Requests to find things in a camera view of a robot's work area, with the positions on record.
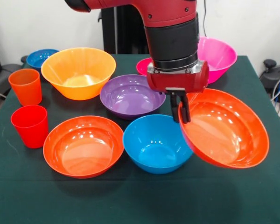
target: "bowl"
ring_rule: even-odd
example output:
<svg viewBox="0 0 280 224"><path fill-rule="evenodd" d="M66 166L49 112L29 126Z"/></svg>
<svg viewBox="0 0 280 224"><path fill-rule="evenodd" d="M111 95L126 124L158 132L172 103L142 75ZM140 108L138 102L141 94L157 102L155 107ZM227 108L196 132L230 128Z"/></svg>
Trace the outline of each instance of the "bowl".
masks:
<svg viewBox="0 0 280 224"><path fill-rule="evenodd" d="M225 168L250 168L266 158L266 129L244 102L214 89L187 97L191 122L182 123L181 114L179 121L187 144L197 156Z"/></svg>
<svg viewBox="0 0 280 224"><path fill-rule="evenodd" d="M212 38L200 37L198 44L198 58L207 61L210 75L209 84L217 81L236 61L236 51L227 43ZM146 76L152 58L145 58L137 63L139 74Z"/></svg>
<svg viewBox="0 0 280 224"><path fill-rule="evenodd" d="M58 50L55 49L41 49L31 53L27 57L26 62L31 68L40 72L44 61L57 52Z"/></svg>
<svg viewBox="0 0 280 224"><path fill-rule="evenodd" d="M141 74L143 76L146 76L147 75L147 67L148 67L149 63L152 63L152 62L153 62L153 60L152 60L151 57L144 58L141 61L139 61L137 63L137 66L136 66L139 74Z"/></svg>
<svg viewBox="0 0 280 224"><path fill-rule="evenodd" d="M69 119L47 136L43 155L47 164L65 176L86 179L107 171L124 151L123 131L98 116Z"/></svg>
<svg viewBox="0 0 280 224"><path fill-rule="evenodd" d="M104 85L100 99L118 117L135 119L157 110L166 95L151 90L144 76L122 75Z"/></svg>
<svg viewBox="0 0 280 224"><path fill-rule="evenodd" d="M171 116L162 114L133 121L124 132L123 142L133 162L151 174L173 172L193 154L179 124Z"/></svg>
<svg viewBox="0 0 280 224"><path fill-rule="evenodd" d="M50 56L42 75L65 97L87 100L99 95L115 67L114 58L102 50L73 48Z"/></svg>

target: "white wall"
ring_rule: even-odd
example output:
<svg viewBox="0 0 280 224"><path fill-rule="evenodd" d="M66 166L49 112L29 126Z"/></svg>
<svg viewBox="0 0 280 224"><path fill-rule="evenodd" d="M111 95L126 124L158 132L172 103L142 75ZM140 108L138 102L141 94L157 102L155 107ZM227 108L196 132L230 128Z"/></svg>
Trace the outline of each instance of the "white wall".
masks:
<svg viewBox="0 0 280 224"><path fill-rule="evenodd" d="M75 12L64 0L0 0L1 63L21 63L22 56L44 48L103 49L99 12Z"/></svg>
<svg viewBox="0 0 280 224"><path fill-rule="evenodd" d="M203 34L203 0L197 1ZM43 48L103 49L98 14L75 12L63 0L0 0L0 60L18 63ZM207 0L205 25L209 37L248 55L257 73L266 58L280 64L280 0Z"/></svg>
<svg viewBox="0 0 280 224"><path fill-rule="evenodd" d="M203 0L197 0L203 34ZM280 64L280 0L207 0L206 34L228 42L239 55L248 55L257 74L263 60Z"/></svg>

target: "yellow-orange bowl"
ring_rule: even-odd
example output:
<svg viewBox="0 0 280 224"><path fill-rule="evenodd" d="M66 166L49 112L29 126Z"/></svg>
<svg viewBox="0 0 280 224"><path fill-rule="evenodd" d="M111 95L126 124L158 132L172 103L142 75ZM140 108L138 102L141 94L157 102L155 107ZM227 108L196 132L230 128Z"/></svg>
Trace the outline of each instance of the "yellow-orange bowl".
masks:
<svg viewBox="0 0 280 224"><path fill-rule="evenodd" d="M42 76L65 97L86 100L99 95L115 68L115 59L103 50L71 48L46 59Z"/></svg>

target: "green tablecloth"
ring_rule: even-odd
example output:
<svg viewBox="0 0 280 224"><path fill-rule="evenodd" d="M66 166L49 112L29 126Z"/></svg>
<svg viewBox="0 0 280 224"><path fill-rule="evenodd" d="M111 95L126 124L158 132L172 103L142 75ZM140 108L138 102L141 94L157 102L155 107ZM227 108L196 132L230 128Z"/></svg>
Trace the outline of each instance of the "green tablecloth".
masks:
<svg viewBox="0 0 280 224"><path fill-rule="evenodd" d="M112 77L136 73L145 55L116 55ZM217 168L192 156L179 170L151 175L124 153L105 174L75 180L53 171L42 150L25 148L10 123L20 107L13 91L0 111L0 224L280 224L280 119L248 58L237 63L211 88L233 94L264 122L270 152L259 166ZM49 128L80 115L100 115L129 124L106 111L99 97L64 98L43 82ZM159 113L170 114L168 98Z"/></svg>

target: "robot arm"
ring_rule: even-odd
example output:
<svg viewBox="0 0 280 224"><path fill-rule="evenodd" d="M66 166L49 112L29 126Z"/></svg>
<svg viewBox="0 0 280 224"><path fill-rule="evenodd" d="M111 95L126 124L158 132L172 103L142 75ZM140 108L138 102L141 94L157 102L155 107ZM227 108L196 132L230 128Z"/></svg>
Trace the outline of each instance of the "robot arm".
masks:
<svg viewBox="0 0 280 224"><path fill-rule="evenodd" d="M74 10L90 12L131 4L140 12L153 63L147 71L151 89L170 95L174 120L178 122L177 96L182 119L190 122L187 93L200 93L208 83L209 68L198 60L199 41L196 0L65 0Z"/></svg>

